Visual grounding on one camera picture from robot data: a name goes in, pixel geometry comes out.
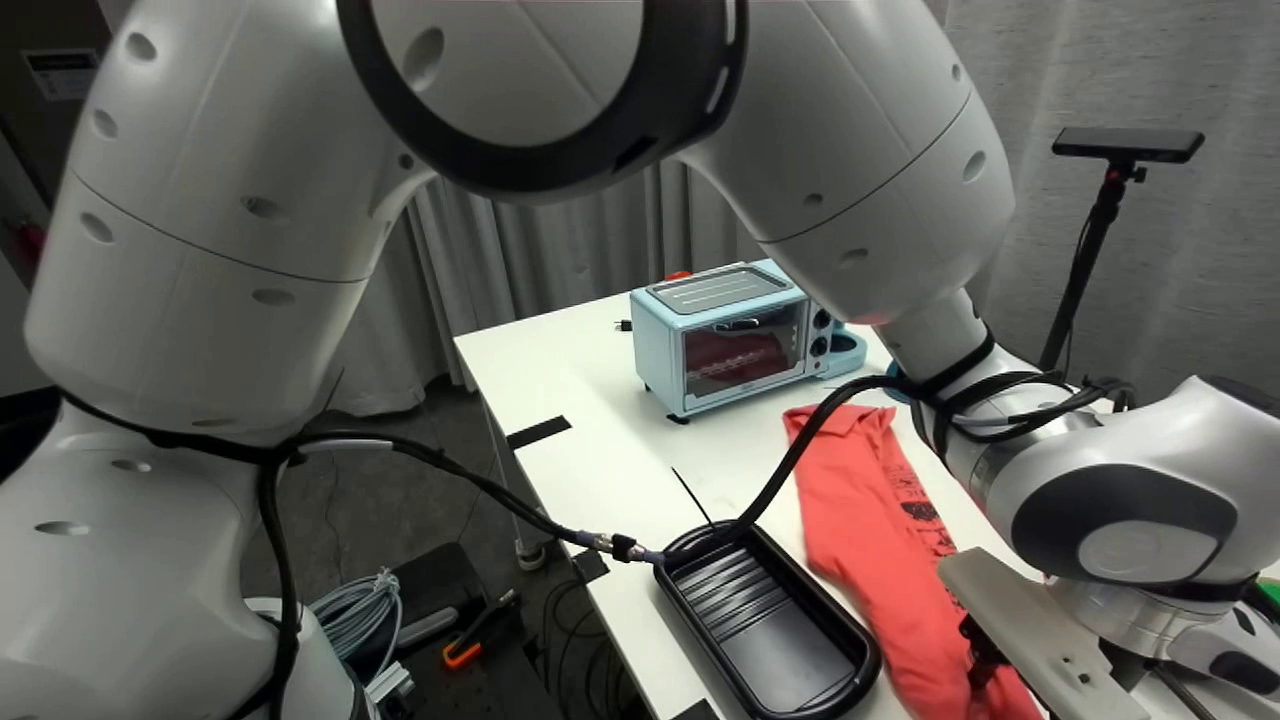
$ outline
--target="black tray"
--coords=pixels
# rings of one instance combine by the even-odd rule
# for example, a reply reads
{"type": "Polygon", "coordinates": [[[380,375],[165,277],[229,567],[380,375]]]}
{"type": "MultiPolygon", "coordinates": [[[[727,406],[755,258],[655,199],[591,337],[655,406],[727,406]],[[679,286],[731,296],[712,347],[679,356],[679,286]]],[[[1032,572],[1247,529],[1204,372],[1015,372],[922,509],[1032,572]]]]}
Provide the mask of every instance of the black tray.
{"type": "Polygon", "coordinates": [[[684,532],[655,579],[751,717],[837,717],[875,685],[882,652],[867,628],[755,523],[684,532]]]}

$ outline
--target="floor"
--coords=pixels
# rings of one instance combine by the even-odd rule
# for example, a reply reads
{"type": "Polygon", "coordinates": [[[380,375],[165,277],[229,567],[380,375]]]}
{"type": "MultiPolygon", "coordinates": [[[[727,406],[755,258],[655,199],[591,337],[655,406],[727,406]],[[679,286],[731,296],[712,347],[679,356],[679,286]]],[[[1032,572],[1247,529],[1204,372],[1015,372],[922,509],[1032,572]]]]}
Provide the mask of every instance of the floor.
{"type": "MultiPolygon", "coordinates": [[[[363,422],[361,429],[405,433],[444,448],[465,468],[502,474],[488,412],[462,388],[428,388],[419,412],[363,422]]],[[[467,485],[394,452],[325,452],[286,481],[282,514],[299,600],[442,546],[462,546],[493,594],[518,589],[525,596],[525,624],[566,720],[650,717],[591,600],[574,586],[567,560],[554,548],[539,572],[519,572],[507,514],[467,485]]],[[[260,532],[243,560],[243,594],[276,594],[276,563],[260,532]]]]}

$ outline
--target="red fabric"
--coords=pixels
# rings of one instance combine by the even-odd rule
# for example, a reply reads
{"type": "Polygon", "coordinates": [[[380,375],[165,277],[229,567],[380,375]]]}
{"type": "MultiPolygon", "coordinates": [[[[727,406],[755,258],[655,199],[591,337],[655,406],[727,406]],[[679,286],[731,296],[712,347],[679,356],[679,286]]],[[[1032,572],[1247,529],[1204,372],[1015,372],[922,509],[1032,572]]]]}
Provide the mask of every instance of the red fabric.
{"type": "MultiPolygon", "coordinates": [[[[784,415],[797,437],[807,408],[784,415]]],[[[807,567],[840,586],[875,633],[888,681],[922,720],[1032,720],[1023,681],[1000,667],[970,688],[965,610],[935,578],[958,546],[897,448],[891,408],[840,408],[799,468],[807,567]]]]}

